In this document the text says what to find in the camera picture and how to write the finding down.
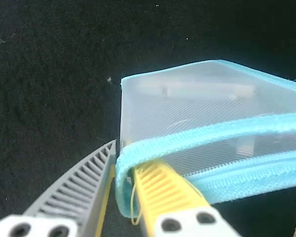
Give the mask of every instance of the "light blue zipper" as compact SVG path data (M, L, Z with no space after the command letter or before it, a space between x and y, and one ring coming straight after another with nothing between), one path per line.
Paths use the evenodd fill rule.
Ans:
M149 161L154 158L163 157L170 153L183 151L185 149L202 146L233 137L288 132L296 132L296 113L228 121L171 134L165 137L147 139L130 144L123 149L122 154L116 162L115 194L119 211L125 217L130 217L130 194L132 187L126 182L126 177L127 172L137 164ZM250 174L247 173L246 176L238 177L239 180L244 180L244 182L250 183L250 185L248 184L244 189L241 189L242 186L239 186L235 192L232 192L232 188L237 187L236 184L239 180L233 177L230 177L226 180L226 182L229 182L229 186L226 184L226 188L223 190L227 191L229 189L230 194L216 190L220 185L222 186L225 181L223 179L217 181L215 180L215 177L218 177L218 173L223 172L224 169L229 169L227 166L225 168L220 167L217 169L208 170L204 172L204 174L193 174L187 177L187 179L191 180L191 183L199 188L201 192L204 192L204 195L211 203L232 200L236 197L248 197L249 194L252 196L263 192L271 192L274 189L283 189L286 187L292 187L292 185L296 185L296 177L293 177L292 179L285 179L284 175L283 177L276 175L277 170L286 169L284 165L277 166L276 163L270 163L269 165L273 167L269 167L272 168L270 171L267 171L268 168L266 168L266 170L263 169L263 172L258 172L258 170L255 172L253 164L251 166L252 173L250 171ZM232 170L232 168L237 167L237 165L241 165L241 163L231 164L230 169ZM292 166L291 172L288 172L288 174L291 175L295 170ZM270 174L270 179L264 179L265 174L268 172ZM259 179L261 179L261 182L255 183L255 181ZM268 183L273 182L275 183L275 186L268 185Z
M296 151L236 161L185 177L211 204L296 186Z

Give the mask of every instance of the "black fabric surface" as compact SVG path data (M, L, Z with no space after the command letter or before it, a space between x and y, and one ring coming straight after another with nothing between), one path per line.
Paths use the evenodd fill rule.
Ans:
M118 137L121 77L208 59L296 80L296 0L0 0L0 218ZM291 236L296 188L217 208ZM139 234L113 196L103 234Z

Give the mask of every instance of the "zipper teeth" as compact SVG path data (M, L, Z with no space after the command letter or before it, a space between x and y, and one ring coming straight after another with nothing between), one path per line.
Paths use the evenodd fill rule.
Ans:
M240 163L242 161L245 161L245 160L248 160L248 159L251 159L251 158L241 159L241 160L234 160L234 161L230 161L230 162L227 162L227 163L224 163L224 164L214 165L214 166L211 166L211 167L208 167L208 168L205 168L205 169L201 169L201 170L198 170L198 171L193 171L193 172L184 174L183 177L186 178L186 177L189 177L189 176L192 176L192 175L195 175L195 174L203 173L203 172L210 171L210 170L213 170L213 169L222 168L222 167L232 165L232 164L235 164L235 163Z
M235 161L227 162L224 164L212 166L212 167L209 167L206 169L202 169L199 171L194 171L194 172L183 175L183 177L185 177L185 178L193 177L194 175L198 175L198 174L201 174L206 171L212 171L214 169L219 169L219 168L223 168L226 166L230 166L230 165L234 165L234 164L242 163L242 162L244 163L244 167L238 167L237 168L238 170L248 168L248 165L249 166L252 166L252 165L258 166L258 165L264 165L264 164L267 164L270 162L274 163L274 162L278 162L280 160L288 160L288 159L293 159L293 158L296 158L296 150L287 151L287 152L280 152L280 153L273 153L273 154L268 154L268 155L263 155L263 156L258 156L258 157L251 157L251 158L242 159L242 160L235 160Z

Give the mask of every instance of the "zipper pouch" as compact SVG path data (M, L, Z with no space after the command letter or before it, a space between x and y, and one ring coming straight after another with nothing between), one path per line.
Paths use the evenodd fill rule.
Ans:
M296 186L296 82L211 60L123 78L115 193L162 158L214 204Z

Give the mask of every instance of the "transparent mesh bag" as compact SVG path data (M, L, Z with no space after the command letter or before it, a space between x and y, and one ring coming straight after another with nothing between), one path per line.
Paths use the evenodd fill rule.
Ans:
M296 113L295 82L222 60L132 76L122 81L121 152L128 144L145 139L290 113ZM296 136L282 137L231 138L164 158L181 174L189 174L256 154L294 149ZM271 149L274 144L279 150Z

